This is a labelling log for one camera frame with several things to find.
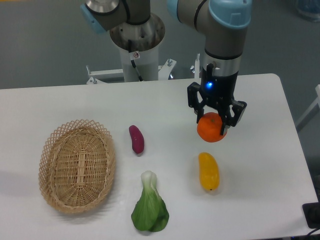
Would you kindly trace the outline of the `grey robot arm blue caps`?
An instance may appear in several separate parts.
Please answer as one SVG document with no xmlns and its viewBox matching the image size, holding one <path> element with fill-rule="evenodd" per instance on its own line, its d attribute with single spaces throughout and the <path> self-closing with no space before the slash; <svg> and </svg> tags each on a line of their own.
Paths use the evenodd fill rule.
<svg viewBox="0 0 320 240">
<path fill-rule="evenodd" d="M 247 28 L 250 0 L 169 0 L 168 12 L 205 37 L 201 82 L 187 87 L 188 105 L 197 118 L 204 107 L 217 110 L 220 134 L 240 121 L 247 104 L 234 98 Z M 143 53 L 156 49 L 165 35 L 162 20 L 151 12 L 148 0 L 86 0 L 80 7 L 91 27 L 109 32 L 113 43 L 124 50 L 128 82 L 146 81 L 138 62 Z"/>
</svg>

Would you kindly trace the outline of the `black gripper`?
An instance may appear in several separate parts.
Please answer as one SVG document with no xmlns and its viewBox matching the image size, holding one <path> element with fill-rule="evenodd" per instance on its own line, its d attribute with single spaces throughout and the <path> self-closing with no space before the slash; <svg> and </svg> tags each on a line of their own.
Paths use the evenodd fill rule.
<svg viewBox="0 0 320 240">
<path fill-rule="evenodd" d="M 193 108 L 197 124 L 204 115 L 205 105 L 217 110 L 222 121 L 220 135 L 223 136 L 230 127 L 238 124 L 247 107 L 245 101 L 234 100 L 238 72 L 229 76 L 217 76 L 213 63 L 202 70 L 200 85 L 193 82 L 187 87 L 188 106 Z M 199 92 L 204 102 L 199 102 Z"/>
</svg>

